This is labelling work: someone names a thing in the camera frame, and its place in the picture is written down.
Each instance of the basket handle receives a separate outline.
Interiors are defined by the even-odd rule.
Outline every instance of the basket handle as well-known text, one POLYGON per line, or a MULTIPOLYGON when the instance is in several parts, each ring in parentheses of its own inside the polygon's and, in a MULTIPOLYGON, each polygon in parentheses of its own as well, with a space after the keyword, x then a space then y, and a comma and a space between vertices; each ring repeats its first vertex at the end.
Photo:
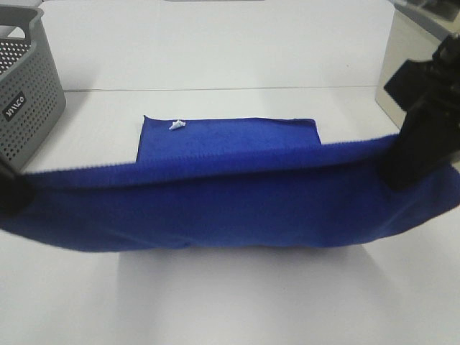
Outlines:
POLYGON ((25 41, 27 44, 32 41, 30 24, 35 17, 41 17, 41 14, 33 8, 0 5, 0 25, 20 28, 24 32, 25 38, 16 38, 16 40, 25 41))

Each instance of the paper scrap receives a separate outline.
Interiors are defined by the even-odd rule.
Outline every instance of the paper scrap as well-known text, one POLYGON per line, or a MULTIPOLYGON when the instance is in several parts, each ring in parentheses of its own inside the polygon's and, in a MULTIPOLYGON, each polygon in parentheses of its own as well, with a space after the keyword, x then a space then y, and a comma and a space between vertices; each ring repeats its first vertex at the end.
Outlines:
POLYGON ((181 121, 181 120, 174 121, 172 123, 172 126, 170 127, 170 131, 174 131, 175 129, 184 127, 185 125, 186 125, 186 123, 181 121))

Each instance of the gray basket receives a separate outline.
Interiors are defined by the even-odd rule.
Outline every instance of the gray basket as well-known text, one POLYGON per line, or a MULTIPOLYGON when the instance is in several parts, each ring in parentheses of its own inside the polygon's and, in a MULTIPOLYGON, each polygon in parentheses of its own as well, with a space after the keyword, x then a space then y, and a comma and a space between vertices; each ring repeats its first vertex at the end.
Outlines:
POLYGON ((0 6, 0 25, 24 39, 0 37, 0 159, 20 169, 65 108, 65 97, 43 29, 43 11, 0 6))

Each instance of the blue microfiber cloth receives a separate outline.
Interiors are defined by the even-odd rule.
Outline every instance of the blue microfiber cloth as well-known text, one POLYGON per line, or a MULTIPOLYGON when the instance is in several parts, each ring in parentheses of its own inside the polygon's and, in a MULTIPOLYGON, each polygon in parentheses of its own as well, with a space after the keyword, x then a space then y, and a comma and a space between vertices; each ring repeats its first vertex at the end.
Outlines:
POLYGON ((136 163, 28 175, 0 227, 59 247, 337 247, 392 236, 460 204, 444 165, 395 192, 377 161, 395 136, 322 145, 312 120, 145 119, 136 163))

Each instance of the black clamp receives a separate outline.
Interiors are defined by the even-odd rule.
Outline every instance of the black clamp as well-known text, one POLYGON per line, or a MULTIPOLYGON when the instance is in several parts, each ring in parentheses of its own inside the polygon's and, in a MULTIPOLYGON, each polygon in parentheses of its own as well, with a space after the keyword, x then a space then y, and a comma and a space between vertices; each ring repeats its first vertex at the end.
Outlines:
POLYGON ((402 190, 447 162, 460 160, 460 38, 448 36, 432 61, 407 60, 385 85, 407 112, 379 164, 380 177, 402 190))
POLYGON ((35 196, 32 186, 0 157, 0 214, 13 216, 35 196))

